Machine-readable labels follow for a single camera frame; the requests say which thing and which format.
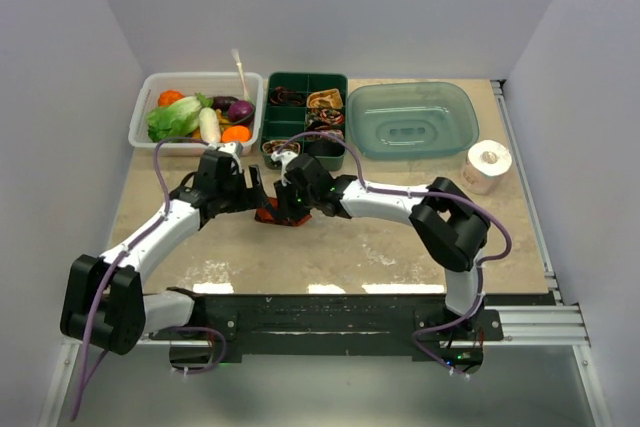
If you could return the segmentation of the orange navy striped tie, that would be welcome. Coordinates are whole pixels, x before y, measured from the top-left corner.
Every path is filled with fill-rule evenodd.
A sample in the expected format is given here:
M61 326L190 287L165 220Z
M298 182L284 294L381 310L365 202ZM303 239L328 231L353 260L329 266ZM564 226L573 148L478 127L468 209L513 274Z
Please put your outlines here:
M278 200L275 197L268 197L267 203L257 208L254 214L254 220L263 224L280 225L287 227L298 227L312 218L309 211L303 211L302 214L288 215L287 212L279 208Z

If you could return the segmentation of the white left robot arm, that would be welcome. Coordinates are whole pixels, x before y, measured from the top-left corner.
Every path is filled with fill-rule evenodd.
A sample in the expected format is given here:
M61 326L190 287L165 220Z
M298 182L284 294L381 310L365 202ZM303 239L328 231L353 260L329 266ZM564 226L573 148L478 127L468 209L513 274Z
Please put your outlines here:
M200 337L207 315L189 294L167 290L146 295L151 273L188 237L220 214L255 210L267 196L258 166L242 167L231 154L207 150L196 171L169 191L158 212L121 244L71 265L60 330L119 355L147 333L173 329Z

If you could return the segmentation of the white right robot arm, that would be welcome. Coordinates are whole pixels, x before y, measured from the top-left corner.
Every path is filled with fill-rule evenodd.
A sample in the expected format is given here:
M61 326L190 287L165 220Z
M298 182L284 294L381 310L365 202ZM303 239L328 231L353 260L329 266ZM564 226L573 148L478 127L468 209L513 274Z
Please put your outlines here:
M481 327L476 259L485 246L489 222L457 187L444 178L430 186L398 186L334 177L308 154L284 150L271 160L281 167L287 200L327 217L372 218L413 227L431 258L445 270L448 333L469 339Z

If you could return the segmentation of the white toilet paper roll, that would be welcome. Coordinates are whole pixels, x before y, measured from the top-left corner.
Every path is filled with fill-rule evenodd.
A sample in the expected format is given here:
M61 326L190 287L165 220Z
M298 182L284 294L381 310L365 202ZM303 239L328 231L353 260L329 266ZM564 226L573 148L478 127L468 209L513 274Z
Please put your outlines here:
M512 166L510 150L494 140L475 143L461 167L463 186L477 195L491 193Z

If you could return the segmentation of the brown swirl rolled tie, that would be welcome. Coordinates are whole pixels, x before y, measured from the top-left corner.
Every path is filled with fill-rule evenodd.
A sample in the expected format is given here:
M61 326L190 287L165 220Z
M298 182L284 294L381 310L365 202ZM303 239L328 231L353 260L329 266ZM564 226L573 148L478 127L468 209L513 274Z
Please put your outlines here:
M301 145L298 141L289 141L286 139L272 139L262 144L262 152L271 156L273 153L280 151L290 151L295 154L301 152Z

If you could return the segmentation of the purple onion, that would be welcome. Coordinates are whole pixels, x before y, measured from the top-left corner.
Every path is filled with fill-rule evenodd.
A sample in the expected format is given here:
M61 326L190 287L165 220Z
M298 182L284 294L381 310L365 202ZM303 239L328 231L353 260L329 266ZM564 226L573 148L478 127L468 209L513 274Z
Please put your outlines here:
M234 125L249 125L254 117L255 108L246 100L238 100L227 111L228 120Z

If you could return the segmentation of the green lettuce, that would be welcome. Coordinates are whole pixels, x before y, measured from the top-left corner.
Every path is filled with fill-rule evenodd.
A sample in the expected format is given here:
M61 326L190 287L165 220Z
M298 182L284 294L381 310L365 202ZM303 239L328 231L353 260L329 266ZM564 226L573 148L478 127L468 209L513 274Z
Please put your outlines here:
M184 96L167 107L157 106L146 116L148 137L159 142L169 137L190 136L199 127L201 109L211 106L212 99L201 93Z

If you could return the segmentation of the dark eggplant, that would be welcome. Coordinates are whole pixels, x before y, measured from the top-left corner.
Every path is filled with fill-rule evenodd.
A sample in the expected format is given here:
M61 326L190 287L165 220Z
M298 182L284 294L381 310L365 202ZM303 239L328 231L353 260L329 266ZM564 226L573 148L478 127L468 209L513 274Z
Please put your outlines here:
M212 98L212 108L214 110L220 110L226 112L229 108L239 99L234 96L214 96Z

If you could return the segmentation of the green compartment box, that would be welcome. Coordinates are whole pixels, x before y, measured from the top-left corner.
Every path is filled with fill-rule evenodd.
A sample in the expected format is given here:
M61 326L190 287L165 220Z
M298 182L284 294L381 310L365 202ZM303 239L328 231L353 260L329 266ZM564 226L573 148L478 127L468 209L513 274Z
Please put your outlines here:
M340 126L321 126L313 128L306 126L306 113L310 109L307 107L307 99L305 106L282 106L272 105L269 103L269 93L272 89L283 86L290 90L303 92L307 97L316 91L337 88L341 92L344 102L342 110L345 114L345 122ZM260 153L263 157L264 164L267 168L274 170L276 165L272 162L271 156L262 152L262 144L272 139L286 139L300 134L309 133L309 136L299 138L301 152L305 152L305 146L308 142L314 142L322 139L319 134L321 130L340 129L344 132L346 139L346 130L348 126L348 114L346 113L346 100L348 96L348 80L341 73L309 73L309 72L275 72L268 79L266 90L266 101L263 114L263 126L261 128L261 138L259 141ZM344 154L340 157L316 157L322 165L330 171L337 171L342 167Z

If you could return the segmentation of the tan rolled tie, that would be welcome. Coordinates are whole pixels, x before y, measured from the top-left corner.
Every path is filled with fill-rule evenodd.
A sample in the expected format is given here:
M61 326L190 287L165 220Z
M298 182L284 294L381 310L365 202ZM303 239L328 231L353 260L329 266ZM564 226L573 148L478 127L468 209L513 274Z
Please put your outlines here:
M341 92L337 88L312 92L307 97L307 107L310 109L342 109L344 102Z

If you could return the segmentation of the white scallion stalk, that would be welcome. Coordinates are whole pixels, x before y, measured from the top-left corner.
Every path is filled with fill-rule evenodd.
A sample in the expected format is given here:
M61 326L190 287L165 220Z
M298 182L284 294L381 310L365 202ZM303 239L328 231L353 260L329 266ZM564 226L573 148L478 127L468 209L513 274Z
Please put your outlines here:
M234 62L236 64L236 68L240 77L240 81L241 81L241 85L242 85L242 89L243 89L243 97L245 101L250 101L251 97L250 97L250 93L249 93L249 89L248 89L248 84L247 84L247 80L246 80L246 76L245 76L245 72L244 72L244 68L243 68L243 64L240 58L240 54L239 54L239 50L236 48L233 48L231 50L231 55L234 59Z

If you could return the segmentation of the orange pumpkin toy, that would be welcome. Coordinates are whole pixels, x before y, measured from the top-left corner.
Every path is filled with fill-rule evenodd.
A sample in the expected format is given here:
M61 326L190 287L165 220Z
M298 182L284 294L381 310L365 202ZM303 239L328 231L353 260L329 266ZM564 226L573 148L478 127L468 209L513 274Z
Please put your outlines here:
M158 107L167 107L184 98L184 95L176 90L162 92L157 99Z

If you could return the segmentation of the white plastic basket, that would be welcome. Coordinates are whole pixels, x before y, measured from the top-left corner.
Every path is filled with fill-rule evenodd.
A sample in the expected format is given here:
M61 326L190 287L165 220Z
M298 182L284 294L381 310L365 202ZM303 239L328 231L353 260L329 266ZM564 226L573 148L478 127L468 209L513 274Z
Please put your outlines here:
M263 78L253 72L245 73L249 100L255 107L255 115L250 124L251 138L243 142L243 156L247 156L258 146L263 124L265 87ZM150 75L139 92L129 125L128 140L134 149L152 151L156 143L147 135L147 114L157 107L160 94L176 90L185 96L201 93L207 97L216 94L243 97L243 88L237 71L233 72L170 72Z

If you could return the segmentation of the teal plastic tub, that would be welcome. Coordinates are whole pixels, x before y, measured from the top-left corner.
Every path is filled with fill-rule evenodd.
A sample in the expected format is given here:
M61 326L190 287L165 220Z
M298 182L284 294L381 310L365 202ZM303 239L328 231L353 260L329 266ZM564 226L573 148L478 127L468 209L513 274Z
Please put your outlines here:
M371 160L420 160L456 155L479 138L469 96L449 82L379 84L347 98L346 126Z

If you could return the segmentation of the aluminium frame rail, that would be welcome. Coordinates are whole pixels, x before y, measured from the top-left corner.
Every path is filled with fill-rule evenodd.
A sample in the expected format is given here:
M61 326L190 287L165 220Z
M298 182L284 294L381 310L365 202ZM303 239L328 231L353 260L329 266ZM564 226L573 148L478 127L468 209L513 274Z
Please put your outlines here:
M207 150L217 150L219 145L220 144L208 145L204 149L203 153ZM364 176L359 173L350 176L356 176L360 180L366 180ZM485 209L475 204L471 199L469 200L472 203L473 209L480 213L489 222L489 229L487 233L488 240L489 231L491 229L498 228L499 222ZM481 287L481 299L477 311L480 308L493 309L497 311L502 322L504 335L503 339L500 341L485 342L483 354L485 348L489 345L513 344L516 346L570 346L573 348L579 364L585 365L587 362L585 348L588 346L589 340L580 309L577 306L562 304L558 291L551 291L544 295L486 294L484 291L483 275L488 263L488 257L483 254L483 248L476 259L476 266L479 268ZM168 290L189 294L193 299L195 295L199 294L180 288L170 288ZM138 340L137 344L144 337L150 337L153 339L153 334L157 332L143 335ZM79 341L81 343L81 349L77 360L77 367L79 370L78 385L80 388L85 388L96 369L95 365L90 363L88 360L88 350L91 347L96 346L85 343L81 340ZM180 343L170 340L155 341L168 343L173 351L186 351L188 358L185 362L180 364L180 370L186 375L204 373L209 371L213 366L226 362L221 356L214 352L213 348L208 347L201 342L188 341L186 343ZM460 375L462 377L468 377L478 369L477 368L470 373L466 373L459 368L445 366L441 358L436 358L431 362L441 365L452 375Z

